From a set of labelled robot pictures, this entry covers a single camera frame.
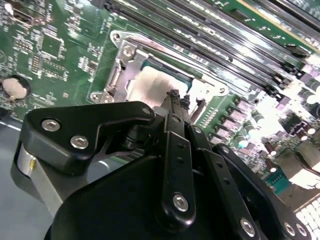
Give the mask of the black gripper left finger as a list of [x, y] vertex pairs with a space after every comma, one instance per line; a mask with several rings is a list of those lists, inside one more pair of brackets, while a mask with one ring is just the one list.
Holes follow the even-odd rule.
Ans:
[[196, 199], [185, 135], [189, 105], [188, 96], [172, 90], [155, 109], [128, 101], [33, 110], [20, 134], [20, 154], [36, 160], [28, 177], [55, 218], [76, 191], [153, 157], [159, 172], [156, 219], [163, 227], [190, 227]]

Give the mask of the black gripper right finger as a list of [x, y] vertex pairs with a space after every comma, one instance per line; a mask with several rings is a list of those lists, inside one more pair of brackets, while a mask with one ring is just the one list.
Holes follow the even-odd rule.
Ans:
[[197, 213], [184, 240], [307, 240], [308, 229], [225, 144], [189, 125]]

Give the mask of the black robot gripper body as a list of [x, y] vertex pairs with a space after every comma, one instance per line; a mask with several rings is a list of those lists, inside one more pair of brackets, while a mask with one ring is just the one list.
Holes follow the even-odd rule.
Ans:
[[57, 211], [47, 240], [221, 240], [223, 221], [213, 213], [217, 197], [205, 178], [193, 174], [196, 218], [172, 233], [157, 220], [158, 162], [148, 157], [126, 164], [70, 195]]

